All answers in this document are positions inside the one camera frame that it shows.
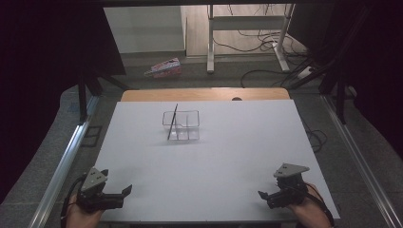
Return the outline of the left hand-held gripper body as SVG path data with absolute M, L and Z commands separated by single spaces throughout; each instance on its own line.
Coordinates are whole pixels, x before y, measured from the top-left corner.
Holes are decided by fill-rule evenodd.
M 99 171 L 91 167 L 85 176 L 84 183 L 77 193 L 77 205 L 87 213 L 122 208 L 125 190 L 120 194 L 105 194 L 103 192 L 107 181 L 108 170 Z

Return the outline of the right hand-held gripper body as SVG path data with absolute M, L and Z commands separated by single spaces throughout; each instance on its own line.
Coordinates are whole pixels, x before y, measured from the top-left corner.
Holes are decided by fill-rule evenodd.
M 266 198 L 271 209 L 283 208 L 290 204 L 301 204 L 308 193 L 302 173 L 309 171 L 307 166 L 284 163 L 274 173 L 279 191 Z

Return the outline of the clear plastic organizer box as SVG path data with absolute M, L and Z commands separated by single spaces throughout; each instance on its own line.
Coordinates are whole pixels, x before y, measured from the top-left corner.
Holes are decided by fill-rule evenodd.
M 163 127 L 170 128 L 174 111 L 165 111 L 163 114 Z M 170 141 L 195 141 L 200 138 L 200 115 L 198 110 L 177 111 L 176 119 L 171 132 Z

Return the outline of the black pencil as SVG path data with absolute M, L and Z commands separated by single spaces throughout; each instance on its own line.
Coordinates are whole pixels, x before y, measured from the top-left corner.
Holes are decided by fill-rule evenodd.
M 176 104 L 174 112 L 173 112 L 173 115 L 172 115 L 172 120 L 171 120 L 171 123 L 170 123 L 170 128 L 169 128 L 169 131 L 168 131 L 168 135 L 167 135 L 167 140 L 168 141 L 170 140 L 170 137 L 171 137 L 171 132 L 172 132 L 173 125 L 174 125 L 174 122 L 175 122 L 175 119 L 176 119 L 178 105 L 179 104 Z

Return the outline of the person's left hand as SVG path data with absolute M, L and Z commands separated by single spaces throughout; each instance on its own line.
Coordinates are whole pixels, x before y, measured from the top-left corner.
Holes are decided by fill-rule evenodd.
M 87 213 L 76 204 L 77 197 L 69 199 L 66 215 L 66 228 L 97 228 L 103 211 Z

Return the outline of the person's right hand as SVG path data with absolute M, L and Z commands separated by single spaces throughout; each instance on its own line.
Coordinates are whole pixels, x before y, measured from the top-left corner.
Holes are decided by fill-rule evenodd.
M 301 204 L 289 204 L 287 208 L 304 228 L 333 228 L 325 212 L 312 199 L 305 198 Z

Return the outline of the white table cover board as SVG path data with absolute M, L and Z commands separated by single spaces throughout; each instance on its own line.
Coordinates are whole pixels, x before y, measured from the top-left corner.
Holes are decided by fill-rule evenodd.
M 165 111 L 198 110 L 200 138 L 168 141 Z M 336 207 L 291 100 L 224 102 L 120 102 L 96 161 L 108 170 L 107 193 L 132 185 L 121 209 L 104 222 L 184 223 L 291 221 L 271 209 L 259 191 L 277 191 L 283 163 L 310 168 L 331 211 Z

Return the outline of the black metal stand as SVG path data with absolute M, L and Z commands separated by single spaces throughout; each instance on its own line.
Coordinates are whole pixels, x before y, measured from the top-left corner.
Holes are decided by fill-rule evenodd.
M 125 85 L 111 75 L 97 69 L 95 66 L 82 66 L 78 72 L 80 125 L 82 125 L 88 117 L 86 91 L 89 90 L 93 96 L 100 96 L 103 93 L 103 88 L 99 82 L 99 78 L 106 80 L 123 91 L 130 89 L 130 86 Z
M 347 54 L 352 48 L 353 42 L 371 9 L 364 2 L 358 1 L 354 5 L 352 13 L 344 16 L 346 20 L 344 26 L 332 37 L 330 43 L 323 46 L 319 52 L 319 54 L 323 54 L 329 49 L 330 53 L 327 54 L 328 59 L 305 78 L 299 79 L 286 87 L 290 90 L 298 89 L 321 77 L 322 81 L 318 86 L 318 91 L 321 95 L 329 95 L 334 87 L 336 87 L 336 116 L 343 124 L 346 123 L 344 118 L 344 103 L 346 99 L 347 75 L 344 67 L 347 64 Z

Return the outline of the wooden table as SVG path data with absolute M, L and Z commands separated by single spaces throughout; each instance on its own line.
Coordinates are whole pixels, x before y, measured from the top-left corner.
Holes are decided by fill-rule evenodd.
M 259 101 L 289 100 L 290 95 L 284 88 L 167 88 L 127 90 L 122 102 L 190 102 L 190 101 Z

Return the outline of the white power strip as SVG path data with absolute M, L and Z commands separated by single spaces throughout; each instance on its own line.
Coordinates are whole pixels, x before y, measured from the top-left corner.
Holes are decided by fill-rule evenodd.
M 303 78 L 305 78 L 306 76 L 308 76 L 309 74 L 311 74 L 312 72 L 314 72 L 315 71 L 315 69 L 313 68 L 313 67 L 311 67 L 311 66 L 308 66 L 308 67 L 306 67 L 306 68 L 304 68 L 300 73 L 299 73 L 299 75 L 297 76 L 299 79 L 303 79 Z

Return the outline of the pink carton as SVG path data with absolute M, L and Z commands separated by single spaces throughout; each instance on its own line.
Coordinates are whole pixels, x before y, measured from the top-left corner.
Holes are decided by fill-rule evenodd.
M 163 78 L 176 76 L 182 73 L 182 66 L 178 58 L 173 58 L 152 66 L 144 73 L 145 77 Z

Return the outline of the black curtain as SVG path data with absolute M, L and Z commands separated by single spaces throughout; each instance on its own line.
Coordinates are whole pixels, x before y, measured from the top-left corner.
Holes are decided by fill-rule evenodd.
M 0 0 L 0 203 L 79 78 L 125 69 L 104 8 L 78 0 Z
M 332 66 L 319 90 L 352 86 L 355 106 L 403 160 L 403 0 L 297 4 L 288 33 Z

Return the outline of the aluminium rail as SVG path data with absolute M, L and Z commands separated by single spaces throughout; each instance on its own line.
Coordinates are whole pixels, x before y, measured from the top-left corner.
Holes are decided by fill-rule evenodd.
M 334 123 L 340 138 L 345 143 L 355 166 L 360 173 L 360 176 L 364 180 L 367 188 L 372 195 L 375 205 L 377 206 L 380 214 L 386 221 L 389 228 L 403 228 L 403 219 L 398 216 L 396 210 L 387 196 L 386 191 L 381 186 L 380 182 L 375 177 L 369 164 L 367 164 L 365 158 L 361 154 L 352 133 L 350 132 L 347 124 L 343 123 L 336 115 L 336 107 L 332 102 L 332 99 L 325 95 L 320 95 L 320 99 L 324 103 L 327 112 L 329 113 L 332 122 Z
M 48 184 L 44 196 L 39 202 L 39 205 L 33 214 L 33 217 L 29 223 L 28 228 L 44 228 L 49 215 L 53 209 L 54 203 L 62 190 L 63 184 L 67 178 L 68 171 L 74 161 L 80 144 L 86 134 L 86 130 L 89 127 L 89 123 L 92 119 L 93 113 L 99 102 L 99 98 L 91 96 L 87 105 L 87 116 L 83 123 L 78 124 L 68 142 L 67 148 L 64 151 L 62 158 L 57 165 L 53 176 Z

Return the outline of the black floor frame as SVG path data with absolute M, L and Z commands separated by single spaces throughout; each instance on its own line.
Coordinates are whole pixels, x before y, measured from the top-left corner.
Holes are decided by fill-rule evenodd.
M 95 147 L 101 137 L 102 129 L 101 125 L 90 126 L 81 142 L 81 146 Z

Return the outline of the white metal desk frame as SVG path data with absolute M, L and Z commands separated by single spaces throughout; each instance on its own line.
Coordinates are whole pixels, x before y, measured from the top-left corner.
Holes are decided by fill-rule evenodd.
M 214 6 L 207 7 L 208 17 L 208 51 L 207 51 L 207 72 L 214 72 L 215 54 L 213 34 L 215 30 L 279 30 L 280 35 L 274 42 L 272 48 L 278 59 L 283 72 L 289 72 L 290 68 L 286 63 L 283 53 L 283 41 L 291 21 L 294 4 L 286 4 L 284 15 L 262 15 L 262 16 L 215 16 Z

